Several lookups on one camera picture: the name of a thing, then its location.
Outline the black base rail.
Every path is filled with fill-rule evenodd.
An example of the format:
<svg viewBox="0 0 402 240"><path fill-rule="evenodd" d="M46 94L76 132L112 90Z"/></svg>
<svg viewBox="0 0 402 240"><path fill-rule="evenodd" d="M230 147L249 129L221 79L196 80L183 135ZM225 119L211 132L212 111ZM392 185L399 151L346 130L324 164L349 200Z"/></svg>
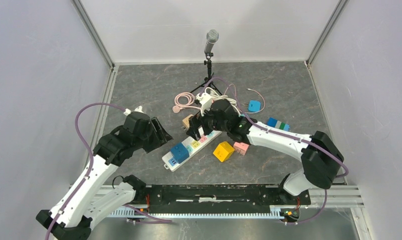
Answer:
<svg viewBox="0 0 402 240"><path fill-rule="evenodd" d="M271 206L310 205L311 199L307 190L292 196L276 184L153 184L131 203L153 214L260 214Z"/></svg>

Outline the pink cube plug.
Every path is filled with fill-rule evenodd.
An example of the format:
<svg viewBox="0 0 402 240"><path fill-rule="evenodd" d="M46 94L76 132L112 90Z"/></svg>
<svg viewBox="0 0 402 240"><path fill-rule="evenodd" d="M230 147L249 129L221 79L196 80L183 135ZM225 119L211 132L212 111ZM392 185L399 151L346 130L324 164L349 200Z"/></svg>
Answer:
<svg viewBox="0 0 402 240"><path fill-rule="evenodd" d="M246 155L246 152L247 152L249 146L250 146L249 144L246 144L243 142L235 142L233 144L234 151L242 156Z"/></svg>

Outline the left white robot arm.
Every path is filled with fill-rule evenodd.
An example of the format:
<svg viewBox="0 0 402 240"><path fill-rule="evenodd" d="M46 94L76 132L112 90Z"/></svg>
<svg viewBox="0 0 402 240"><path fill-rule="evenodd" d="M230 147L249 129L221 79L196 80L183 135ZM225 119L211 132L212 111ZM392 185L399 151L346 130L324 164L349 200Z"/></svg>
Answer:
<svg viewBox="0 0 402 240"><path fill-rule="evenodd" d="M84 171L64 197L50 210L41 210L36 220L57 240L86 240L94 228L124 204L142 203L146 198L146 184L134 175L111 192L94 200L105 181L123 162L138 150L149 153L173 138L156 117L149 117L138 107L126 109L122 125L101 137L91 151Z"/></svg>

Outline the yellow cube plug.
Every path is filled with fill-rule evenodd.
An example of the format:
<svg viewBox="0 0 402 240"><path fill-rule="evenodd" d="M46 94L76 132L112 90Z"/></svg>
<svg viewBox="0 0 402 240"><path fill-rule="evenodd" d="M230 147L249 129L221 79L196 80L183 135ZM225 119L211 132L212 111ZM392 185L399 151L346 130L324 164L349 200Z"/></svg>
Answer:
<svg viewBox="0 0 402 240"><path fill-rule="evenodd" d="M235 149L227 141L223 141L217 145L213 151L213 155L221 162L228 160L234 153Z"/></svg>

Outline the black tripod stand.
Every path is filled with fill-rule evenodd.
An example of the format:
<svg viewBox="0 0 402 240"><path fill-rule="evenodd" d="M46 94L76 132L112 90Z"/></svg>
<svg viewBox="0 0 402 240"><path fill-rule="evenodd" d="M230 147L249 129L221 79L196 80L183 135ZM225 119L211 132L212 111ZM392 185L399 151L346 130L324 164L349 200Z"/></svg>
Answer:
<svg viewBox="0 0 402 240"><path fill-rule="evenodd" d="M212 68L212 57L214 56L213 52L208 52L205 54L206 60L203 61L203 64L207 67L207 76L204 78L203 83L190 91L191 94L194 94L198 89L204 87L210 87L215 90L218 94L221 94L221 91L216 87L213 81L210 82L212 77L214 76L213 68Z"/></svg>

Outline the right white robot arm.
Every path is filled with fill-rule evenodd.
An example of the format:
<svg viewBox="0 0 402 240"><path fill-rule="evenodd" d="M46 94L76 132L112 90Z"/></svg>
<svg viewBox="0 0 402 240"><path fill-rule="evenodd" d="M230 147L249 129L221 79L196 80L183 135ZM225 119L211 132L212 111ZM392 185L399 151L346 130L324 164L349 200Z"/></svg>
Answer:
<svg viewBox="0 0 402 240"><path fill-rule="evenodd" d="M186 134L199 140L200 130L204 135L224 132L235 142L272 149L300 161L301 169L290 173L279 185L277 196L284 204L291 204L311 188L330 189L341 177L340 169L348 173L342 153L326 133L301 134L268 126L246 113L238 114L226 99L202 105L190 117Z"/></svg>

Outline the blue green toy block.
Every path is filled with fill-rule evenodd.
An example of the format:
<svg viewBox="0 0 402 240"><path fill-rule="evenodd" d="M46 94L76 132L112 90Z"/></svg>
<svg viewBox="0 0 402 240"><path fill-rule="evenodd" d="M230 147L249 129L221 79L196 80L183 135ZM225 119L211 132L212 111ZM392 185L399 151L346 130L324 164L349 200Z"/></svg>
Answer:
<svg viewBox="0 0 402 240"><path fill-rule="evenodd" d="M290 130L290 126L285 123L282 122L280 120L277 120L275 118L270 117L266 123L268 126L276 128L276 129L280 129L280 130L284 130L284 131L289 131Z"/></svg>

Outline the blue cube plug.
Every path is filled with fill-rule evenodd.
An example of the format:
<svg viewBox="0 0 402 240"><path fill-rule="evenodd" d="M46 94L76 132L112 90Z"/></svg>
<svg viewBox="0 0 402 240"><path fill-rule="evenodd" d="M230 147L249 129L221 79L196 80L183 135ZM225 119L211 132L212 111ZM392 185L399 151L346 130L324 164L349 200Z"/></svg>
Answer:
<svg viewBox="0 0 402 240"><path fill-rule="evenodd" d="M173 146L170 152L178 164L181 164L190 156L188 149L183 145L182 142Z"/></svg>

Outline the white power strip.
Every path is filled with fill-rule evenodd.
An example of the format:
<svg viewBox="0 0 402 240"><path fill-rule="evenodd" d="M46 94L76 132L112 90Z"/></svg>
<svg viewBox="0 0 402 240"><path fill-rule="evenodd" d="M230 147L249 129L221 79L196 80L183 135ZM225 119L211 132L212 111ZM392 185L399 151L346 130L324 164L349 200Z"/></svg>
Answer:
<svg viewBox="0 0 402 240"><path fill-rule="evenodd" d="M189 136L173 146L168 153L162 156L161 159L164 162L163 166L166 170L174 172L222 133L221 131L213 130L211 133L205 134L201 127L198 130L201 136L199 140L194 140Z"/></svg>

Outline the silver microphone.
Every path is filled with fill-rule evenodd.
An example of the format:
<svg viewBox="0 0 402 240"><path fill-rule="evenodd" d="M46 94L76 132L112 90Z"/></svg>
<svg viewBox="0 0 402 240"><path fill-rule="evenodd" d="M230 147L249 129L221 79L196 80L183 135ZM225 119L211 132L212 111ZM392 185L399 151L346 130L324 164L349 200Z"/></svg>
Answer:
<svg viewBox="0 0 402 240"><path fill-rule="evenodd" d="M206 34L206 44L204 47L204 53L211 54L214 44L219 40L219 33L215 29L211 29Z"/></svg>

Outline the beige cube plug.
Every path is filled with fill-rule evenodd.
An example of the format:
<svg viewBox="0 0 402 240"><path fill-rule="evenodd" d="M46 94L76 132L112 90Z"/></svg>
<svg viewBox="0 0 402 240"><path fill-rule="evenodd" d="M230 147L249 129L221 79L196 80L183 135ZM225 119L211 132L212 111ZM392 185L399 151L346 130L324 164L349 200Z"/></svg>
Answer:
<svg viewBox="0 0 402 240"><path fill-rule="evenodd" d="M189 114L182 120L182 126L185 130L188 130L190 128L190 119L193 117L193 114Z"/></svg>

